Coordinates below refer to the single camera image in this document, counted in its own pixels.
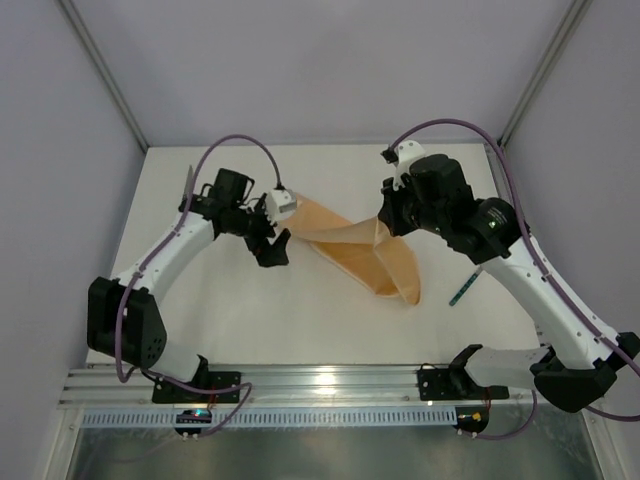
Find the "orange cloth napkin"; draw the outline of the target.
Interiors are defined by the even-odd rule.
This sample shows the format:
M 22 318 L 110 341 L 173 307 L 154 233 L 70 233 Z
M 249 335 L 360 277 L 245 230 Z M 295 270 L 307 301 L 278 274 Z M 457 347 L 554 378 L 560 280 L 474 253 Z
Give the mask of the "orange cloth napkin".
M 420 303 L 422 285 L 416 255 L 377 217 L 353 223 L 300 195 L 296 212 L 283 226 L 294 239 L 306 242 L 371 293 L 398 297 L 411 306 Z

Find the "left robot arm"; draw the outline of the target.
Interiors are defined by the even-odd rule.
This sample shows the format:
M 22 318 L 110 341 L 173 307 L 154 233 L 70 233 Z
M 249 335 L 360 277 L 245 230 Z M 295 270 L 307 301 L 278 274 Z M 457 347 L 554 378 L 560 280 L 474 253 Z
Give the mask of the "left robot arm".
M 91 283 L 87 345 L 115 360 L 121 381 L 128 380 L 123 367 L 130 365 L 188 392 L 207 392 L 207 359 L 169 339 L 160 304 L 191 261 L 222 234 L 242 239 L 263 268 L 288 264 L 291 234 L 278 225 L 295 212 L 296 196 L 278 185 L 250 203 L 254 184 L 229 169 L 220 169 L 199 192 L 187 183 L 164 236 L 128 269 Z

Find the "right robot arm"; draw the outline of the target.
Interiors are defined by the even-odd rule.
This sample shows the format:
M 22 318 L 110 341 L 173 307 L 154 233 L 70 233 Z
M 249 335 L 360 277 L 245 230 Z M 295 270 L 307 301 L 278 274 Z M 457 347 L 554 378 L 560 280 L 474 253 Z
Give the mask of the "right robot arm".
M 379 219 L 393 236 L 416 230 L 442 238 L 497 280 L 541 330 L 536 349 L 470 345 L 450 364 L 461 386 L 535 390 L 569 413 L 602 398 L 617 372 L 639 352 L 639 338 L 601 325 L 589 329 L 577 297 L 559 293 L 548 262 L 535 258 L 534 239 L 505 200 L 475 198 L 460 163 L 445 154 L 383 153 L 395 167 L 384 180 Z

